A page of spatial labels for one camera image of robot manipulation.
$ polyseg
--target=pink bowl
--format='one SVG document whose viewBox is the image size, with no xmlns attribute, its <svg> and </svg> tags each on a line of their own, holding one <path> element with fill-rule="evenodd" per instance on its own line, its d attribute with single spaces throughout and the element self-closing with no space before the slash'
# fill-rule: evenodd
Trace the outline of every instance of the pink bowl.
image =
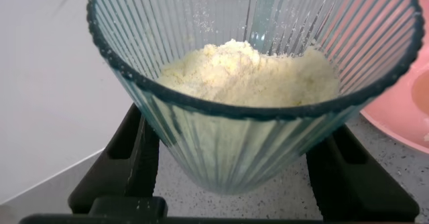
<svg viewBox="0 0 429 224">
<path fill-rule="evenodd" d="M 420 0 L 420 5 L 426 35 L 417 60 L 394 87 L 361 113 L 387 135 L 429 154 L 429 0 Z"/>
</svg>

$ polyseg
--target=plastic container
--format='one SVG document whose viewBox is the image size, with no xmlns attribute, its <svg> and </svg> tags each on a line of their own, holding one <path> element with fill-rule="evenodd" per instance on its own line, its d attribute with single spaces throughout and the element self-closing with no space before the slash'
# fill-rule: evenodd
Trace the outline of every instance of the plastic container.
<svg viewBox="0 0 429 224">
<path fill-rule="evenodd" d="M 187 175 L 218 193 L 264 183 L 407 71 L 422 43 L 417 0 L 89 0 L 94 43 Z M 213 103 L 154 80 L 205 44 L 268 54 L 320 48 L 341 80 L 331 101 L 288 108 Z"/>
</svg>

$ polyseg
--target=crumbly yellow powder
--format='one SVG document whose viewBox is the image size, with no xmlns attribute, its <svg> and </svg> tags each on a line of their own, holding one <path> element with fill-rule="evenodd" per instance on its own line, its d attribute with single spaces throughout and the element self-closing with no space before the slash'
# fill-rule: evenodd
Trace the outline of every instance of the crumbly yellow powder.
<svg viewBox="0 0 429 224">
<path fill-rule="evenodd" d="M 158 82 L 201 99 L 247 107 L 293 107 L 338 96 L 339 80 L 322 52 L 268 56 L 248 42 L 206 45 L 166 65 Z"/>
</svg>

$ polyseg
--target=speckled countertop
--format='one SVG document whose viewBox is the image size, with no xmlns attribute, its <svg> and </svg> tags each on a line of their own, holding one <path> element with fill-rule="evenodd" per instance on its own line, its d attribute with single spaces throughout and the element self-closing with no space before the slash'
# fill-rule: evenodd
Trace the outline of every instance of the speckled countertop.
<svg viewBox="0 0 429 224">
<path fill-rule="evenodd" d="M 417 222 L 429 223 L 429 155 L 393 141 L 362 116 L 348 126 L 379 163 L 420 205 Z M 68 195 L 88 172 L 98 154 L 0 205 L 0 223 L 13 224 L 34 213 L 69 213 Z M 155 195 L 164 197 L 169 216 L 322 219 L 303 156 L 258 189 L 241 196 L 219 196 L 197 187 L 165 149 Z"/>
<path fill-rule="evenodd" d="M 347 125 L 418 202 L 420 215 L 416 221 L 429 222 L 429 155 L 397 143 L 362 116 Z M 310 187 L 305 156 L 252 192 L 219 196 L 189 180 L 162 146 L 155 195 L 167 200 L 169 216 L 322 219 Z"/>
</svg>

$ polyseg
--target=powdered mixture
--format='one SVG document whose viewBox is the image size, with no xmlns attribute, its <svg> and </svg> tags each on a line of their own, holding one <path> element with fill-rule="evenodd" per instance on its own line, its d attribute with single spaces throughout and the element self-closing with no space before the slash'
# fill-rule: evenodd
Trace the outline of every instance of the powdered mixture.
<svg viewBox="0 0 429 224">
<path fill-rule="evenodd" d="M 333 99 L 339 80 L 322 52 L 267 56 L 247 42 L 206 45 L 162 69 L 158 82 L 201 99 L 247 107 L 293 107 Z"/>
</svg>

